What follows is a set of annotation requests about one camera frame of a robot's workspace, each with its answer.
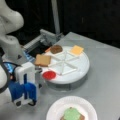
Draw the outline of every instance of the round white plate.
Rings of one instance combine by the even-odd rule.
[[[68,46],[62,46],[62,48],[63,48],[63,52],[66,52],[66,51],[69,52],[72,49],[72,47],[68,47]],[[58,54],[52,54],[51,52],[47,52],[46,55],[52,55],[52,56],[57,57]],[[51,59],[51,64],[54,64],[54,63],[56,63],[55,60]],[[84,52],[78,56],[78,59],[68,61],[68,63],[77,67],[77,70],[74,72],[70,72],[70,74],[57,75],[56,78],[50,80],[51,83],[70,84],[70,83],[76,82],[76,81],[82,79],[88,73],[88,70],[90,68],[89,59]],[[44,73],[48,70],[49,70],[48,67],[43,67],[42,73]]]
[[[98,120],[93,106],[87,100],[76,96],[68,96],[57,100],[50,107],[46,120],[60,120],[64,111],[70,107],[76,108],[85,116],[85,120]]]

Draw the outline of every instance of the bread slice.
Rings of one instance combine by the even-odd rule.
[[[41,67],[48,67],[51,61],[51,56],[50,55],[36,55],[36,60],[35,60],[35,65],[36,66],[41,66]]]
[[[85,117],[83,115],[80,115],[79,120],[85,120]]]

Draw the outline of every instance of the table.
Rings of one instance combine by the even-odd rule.
[[[79,45],[85,48],[90,60],[87,80],[70,92],[49,89],[46,84],[39,91],[35,107],[17,109],[12,103],[0,107],[1,120],[46,120],[49,107],[58,99],[74,95],[88,100],[96,109],[99,120],[118,120],[120,117],[120,49],[95,40],[69,33],[57,44]]]

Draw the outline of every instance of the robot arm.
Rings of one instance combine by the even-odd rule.
[[[11,10],[5,0],[0,0],[0,34],[6,35],[14,32],[24,25],[20,13]]]
[[[0,57],[0,105],[11,102],[11,93],[8,88],[9,73]]]
[[[23,17],[20,13],[11,10],[5,0],[0,0],[0,46],[5,55],[4,60],[23,64],[27,62],[18,39],[6,35],[18,30],[24,25]]]

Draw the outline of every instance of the white plate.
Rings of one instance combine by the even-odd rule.
[[[68,46],[62,46],[62,48],[63,48],[63,52],[66,52],[66,51],[69,52],[72,49],[72,47],[68,47]],[[58,59],[61,59],[62,58],[61,55],[63,55],[63,54],[61,54],[61,53],[52,54],[51,52],[47,52],[46,55],[54,56],[51,59],[51,64],[57,64],[57,62],[61,62]],[[76,59],[75,59],[75,57],[73,57],[73,58],[74,59],[72,59],[71,56],[68,56],[67,63],[72,65],[74,68],[71,67],[69,69],[69,66],[67,66],[66,69],[64,69],[65,71],[63,71],[63,73],[65,73],[65,74],[57,75],[56,78],[54,78],[50,81],[51,83],[70,84],[70,83],[76,82],[78,80],[81,80],[88,73],[88,70],[90,68],[90,62],[89,62],[87,55],[83,52]],[[43,67],[42,69],[43,69],[42,73],[49,70],[48,67]],[[58,72],[58,73],[61,71],[61,69],[59,70],[59,66],[58,67],[53,66],[53,68],[51,67],[51,69],[53,69],[53,71]]]
[[[46,120],[60,120],[67,108],[74,107],[85,116],[85,120],[98,120],[93,106],[83,98],[68,96],[57,100],[49,109]]]

